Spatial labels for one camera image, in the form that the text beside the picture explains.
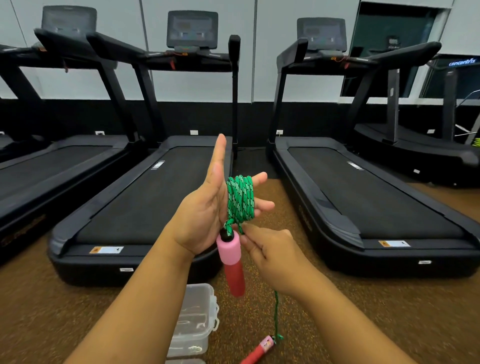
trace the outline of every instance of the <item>illuminated sign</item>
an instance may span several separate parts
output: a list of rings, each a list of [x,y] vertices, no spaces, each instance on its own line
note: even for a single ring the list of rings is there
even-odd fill
[[[463,66],[464,64],[472,64],[472,63],[476,63],[476,62],[477,62],[476,58],[470,58],[469,60],[450,62],[448,64],[448,67]]]

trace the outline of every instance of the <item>brown speckled floor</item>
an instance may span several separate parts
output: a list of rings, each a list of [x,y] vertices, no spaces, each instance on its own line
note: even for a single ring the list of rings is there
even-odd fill
[[[419,189],[480,221],[480,191]],[[280,181],[256,196],[276,203],[257,224],[290,229],[307,257],[389,337],[422,364],[480,363],[480,274],[456,280],[371,280],[330,272],[309,246]],[[0,363],[59,363],[115,298],[117,289],[63,284],[46,255],[46,239],[0,267]],[[211,284],[220,305],[220,326],[210,335],[207,364],[239,363],[273,333],[273,292],[244,255],[247,291],[228,292],[220,273]],[[280,333],[285,340],[262,363],[329,363],[315,327],[291,299],[281,297]]]

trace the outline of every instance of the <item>window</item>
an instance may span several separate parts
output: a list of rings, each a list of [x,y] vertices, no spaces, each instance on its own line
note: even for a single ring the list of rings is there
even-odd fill
[[[456,98],[466,98],[470,92],[480,89],[480,57],[440,54],[438,59],[432,62],[434,67],[456,67],[458,81],[456,86]],[[444,98],[444,82],[447,69],[435,70],[430,68],[423,86],[421,97]],[[469,98],[480,98],[480,92]]]
[[[355,24],[350,56],[367,57],[428,41],[439,10],[420,6],[377,4],[362,1]],[[408,97],[417,67],[400,70],[400,97]],[[355,96],[360,78],[345,79],[342,96]],[[387,72],[378,74],[370,96],[386,97]]]

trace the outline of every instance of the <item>warning label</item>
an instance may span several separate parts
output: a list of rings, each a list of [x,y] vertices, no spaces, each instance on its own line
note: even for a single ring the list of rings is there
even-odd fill
[[[96,246],[90,251],[90,254],[118,254],[123,246]]]
[[[385,248],[411,248],[405,240],[379,240],[378,242]]]

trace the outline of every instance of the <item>person's right arm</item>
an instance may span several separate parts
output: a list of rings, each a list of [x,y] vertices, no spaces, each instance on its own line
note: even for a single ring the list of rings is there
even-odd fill
[[[240,241],[262,278],[309,313],[333,363],[415,363],[309,262],[288,230],[242,229]]]

